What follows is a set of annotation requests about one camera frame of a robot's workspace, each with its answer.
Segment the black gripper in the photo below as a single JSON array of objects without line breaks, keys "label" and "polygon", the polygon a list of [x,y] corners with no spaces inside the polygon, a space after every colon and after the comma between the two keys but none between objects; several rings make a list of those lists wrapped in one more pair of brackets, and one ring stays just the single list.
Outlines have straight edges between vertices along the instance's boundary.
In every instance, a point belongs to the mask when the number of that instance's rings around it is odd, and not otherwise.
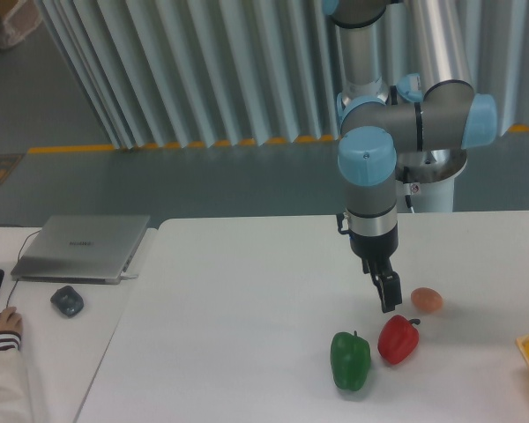
[{"label": "black gripper", "polygon": [[343,229],[345,219],[343,213],[336,215],[338,232],[349,236],[351,250],[361,259],[363,272],[369,273],[377,290],[382,311],[394,311],[401,304],[400,277],[390,261],[399,245],[398,225],[386,234],[365,236],[353,232],[351,227]]}]

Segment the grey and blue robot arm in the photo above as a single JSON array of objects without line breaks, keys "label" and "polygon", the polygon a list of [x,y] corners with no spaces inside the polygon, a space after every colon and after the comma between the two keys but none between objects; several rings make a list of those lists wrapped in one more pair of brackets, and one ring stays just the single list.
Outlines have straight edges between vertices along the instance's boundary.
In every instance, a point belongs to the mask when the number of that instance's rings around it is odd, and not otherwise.
[{"label": "grey and blue robot arm", "polygon": [[396,166],[401,153],[466,150],[490,145],[497,108],[475,93],[451,1],[409,1],[421,60],[421,99],[392,105],[374,95],[339,105],[339,172],[346,209],[338,230],[376,287],[384,313],[402,302],[391,267],[399,245]]}]

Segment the white striped sleeve forearm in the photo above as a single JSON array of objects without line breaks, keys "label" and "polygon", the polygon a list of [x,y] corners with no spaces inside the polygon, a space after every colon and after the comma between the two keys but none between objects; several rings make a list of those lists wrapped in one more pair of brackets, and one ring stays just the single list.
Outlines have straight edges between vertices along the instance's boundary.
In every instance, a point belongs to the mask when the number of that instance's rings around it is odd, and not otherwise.
[{"label": "white striped sleeve forearm", "polygon": [[0,422],[34,422],[21,336],[0,331]]}]

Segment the person's hand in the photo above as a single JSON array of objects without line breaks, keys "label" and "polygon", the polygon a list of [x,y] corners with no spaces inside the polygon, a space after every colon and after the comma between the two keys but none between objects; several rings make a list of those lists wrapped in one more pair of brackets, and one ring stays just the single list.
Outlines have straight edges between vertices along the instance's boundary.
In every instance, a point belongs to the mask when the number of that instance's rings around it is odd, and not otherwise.
[{"label": "person's hand", "polygon": [[8,307],[0,312],[0,334],[23,335],[23,318],[16,307]]}]

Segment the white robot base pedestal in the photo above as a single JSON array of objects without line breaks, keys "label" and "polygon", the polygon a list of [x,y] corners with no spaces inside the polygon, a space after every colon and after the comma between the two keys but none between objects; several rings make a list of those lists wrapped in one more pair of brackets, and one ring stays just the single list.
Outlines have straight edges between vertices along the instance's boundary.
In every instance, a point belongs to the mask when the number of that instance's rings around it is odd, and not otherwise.
[{"label": "white robot base pedestal", "polygon": [[455,180],[466,163],[464,150],[399,154],[396,166],[398,212],[452,212]]}]

